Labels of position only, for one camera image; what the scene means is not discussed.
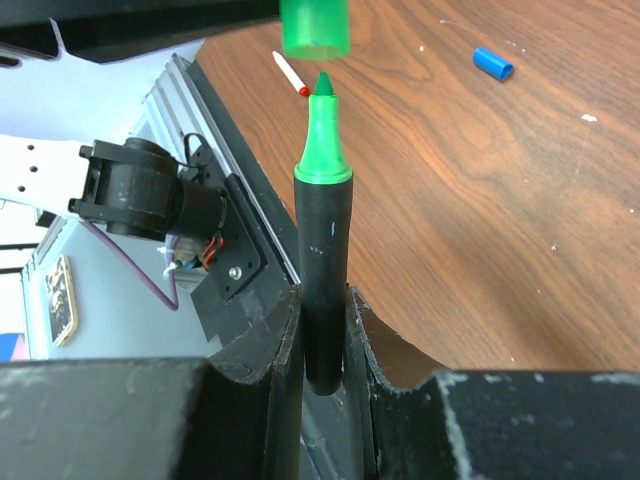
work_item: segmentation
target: white marker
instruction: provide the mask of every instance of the white marker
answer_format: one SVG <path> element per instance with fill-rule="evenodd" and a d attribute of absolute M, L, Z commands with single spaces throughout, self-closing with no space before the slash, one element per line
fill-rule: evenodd
<path fill-rule="evenodd" d="M 282 70 L 282 73 L 284 73 L 284 76 L 287 77 L 287 80 L 289 80 L 289 83 L 293 86 L 293 88 L 295 88 L 296 91 L 303 97 L 308 97 L 309 95 L 311 95 L 311 92 L 304 84 L 302 79 L 298 76 L 296 71 L 291 67 L 291 65 L 289 65 L 289 62 L 287 62 L 285 58 L 275 50 L 272 53 L 273 59 L 276 61 L 276 64 L 278 65 L 278 67 L 280 67 L 280 70 Z"/>

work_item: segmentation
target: white wall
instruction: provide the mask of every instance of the white wall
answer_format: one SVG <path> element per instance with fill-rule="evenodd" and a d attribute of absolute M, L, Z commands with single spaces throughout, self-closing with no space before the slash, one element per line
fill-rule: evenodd
<path fill-rule="evenodd" d="M 54 61 L 25 60 L 17 69 L 0 69 L 0 133 L 43 140 L 122 142 L 171 54 L 193 60 L 201 44 L 109 65 L 63 52 Z M 38 242 L 42 235 L 33 226 L 29 208 L 7 204 L 0 210 L 0 243 Z M 0 268 L 15 266 L 14 260 L 3 257 Z M 15 331 L 22 323 L 19 292 L 17 275 L 0 276 L 0 333 Z"/>

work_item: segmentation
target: green marker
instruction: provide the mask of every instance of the green marker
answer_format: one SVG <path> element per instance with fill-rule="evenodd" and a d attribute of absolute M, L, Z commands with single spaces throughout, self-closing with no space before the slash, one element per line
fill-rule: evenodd
<path fill-rule="evenodd" d="M 307 380 L 318 395 L 340 386 L 353 170 L 340 142 L 338 96 L 326 73 L 309 98 L 309 132 L 294 187 Z"/>

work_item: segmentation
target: green marker cap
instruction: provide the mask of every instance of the green marker cap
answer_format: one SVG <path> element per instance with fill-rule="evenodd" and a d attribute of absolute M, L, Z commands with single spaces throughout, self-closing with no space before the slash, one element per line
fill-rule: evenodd
<path fill-rule="evenodd" d="M 348 0 L 280 0 L 282 48 L 302 60 L 330 60 L 347 56 Z"/>
<path fill-rule="evenodd" d="M 295 169 L 295 177 L 301 182 L 334 185 L 353 176 L 353 169 L 342 153 L 338 105 L 329 75 L 323 72 L 309 97 L 307 143 Z"/>

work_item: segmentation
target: green marker tip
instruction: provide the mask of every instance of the green marker tip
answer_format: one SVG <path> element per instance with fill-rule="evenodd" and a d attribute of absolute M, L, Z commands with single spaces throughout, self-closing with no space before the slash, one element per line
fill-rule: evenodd
<path fill-rule="evenodd" d="M 340 143 L 339 103 L 329 75 L 322 72 L 309 98 L 307 143 L 295 169 L 295 177 L 303 183 L 333 185 L 347 182 L 353 175 Z"/>
<path fill-rule="evenodd" d="M 316 89 L 313 94 L 322 96 L 333 95 L 333 85 L 331 85 L 331 80 L 329 80 L 327 72 L 320 72 L 320 75 L 318 75 Z"/>

